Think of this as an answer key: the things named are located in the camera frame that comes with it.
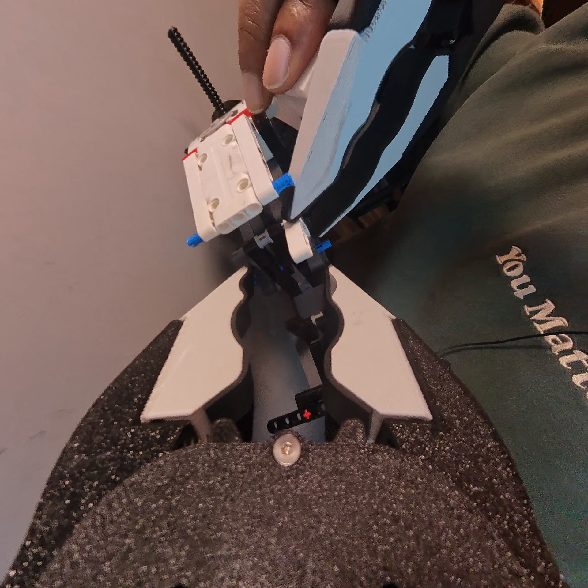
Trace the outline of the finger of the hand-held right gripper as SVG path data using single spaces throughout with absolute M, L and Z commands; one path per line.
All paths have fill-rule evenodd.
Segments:
M 323 207 L 316 208 L 316 236 L 323 235 L 354 208 L 400 161 L 445 85 L 449 76 L 448 71 L 447 55 L 433 59 L 417 87 L 405 120 L 394 136 L 385 130 L 382 116 L 387 115 L 390 118 L 399 112 L 390 103 L 380 103 L 369 132 L 354 146 L 347 167 L 317 202 L 317 205 Z
M 293 151 L 295 219 L 335 180 L 349 142 L 368 120 L 390 63 L 422 25 L 431 1 L 339 1 L 313 67 Z

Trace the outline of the grey desk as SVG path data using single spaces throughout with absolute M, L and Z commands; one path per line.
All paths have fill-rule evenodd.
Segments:
M 24 526 L 92 401 L 227 274 L 181 157 L 240 98 L 237 1 L 1 1 L 1 523 Z

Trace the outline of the person's right hand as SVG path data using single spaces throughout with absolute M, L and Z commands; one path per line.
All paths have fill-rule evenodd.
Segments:
M 318 50 L 337 1 L 239 1 L 238 53 L 253 114 L 289 91 Z

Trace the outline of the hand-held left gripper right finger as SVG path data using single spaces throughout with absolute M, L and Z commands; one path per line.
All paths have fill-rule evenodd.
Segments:
M 431 422 L 433 415 L 396 332 L 395 316 L 334 266 L 328 291 L 342 316 L 342 331 L 328 352 L 334 384 L 367 410 L 367 441 L 384 420 Z

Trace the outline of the person in green sweatshirt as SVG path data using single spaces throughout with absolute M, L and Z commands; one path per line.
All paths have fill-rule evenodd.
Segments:
M 587 4 L 506 5 L 396 210 L 333 261 L 449 362 L 587 587 Z

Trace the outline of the white angled brick beam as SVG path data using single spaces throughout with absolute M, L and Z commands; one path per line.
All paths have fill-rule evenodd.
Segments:
M 314 255 L 311 235 L 302 218 L 295 222 L 282 222 L 290 257 L 295 264 L 307 261 Z

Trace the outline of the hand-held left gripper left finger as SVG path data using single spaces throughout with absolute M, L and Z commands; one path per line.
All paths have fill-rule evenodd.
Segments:
M 251 324 L 253 292 L 254 273 L 243 267 L 184 315 L 142 423 L 188 420 L 205 442 L 213 422 L 238 423 L 252 410 L 253 379 L 243 338 Z

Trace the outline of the white spotted brick truck model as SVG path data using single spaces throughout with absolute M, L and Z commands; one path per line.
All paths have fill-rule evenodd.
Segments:
M 187 243 L 240 237 L 237 270 L 254 273 L 251 324 L 243 338 L 254 405 L 238 423 L 215 422 L 231 420 L 255 442 L 286 432 L 325 441 L 334 422 L 325 406 L 333 391 L 325 353 L 340 320 L 316 239 L 311 236 L 315 253 L 307 261 L 293 263 L 288 251 L 282 222 L 295 189 L 290 152 L 268 115 L 251 114 L 245 102 L 222 101 L 176 27 L 168 37 L 216 109 L 182 159 L 196 225 Z

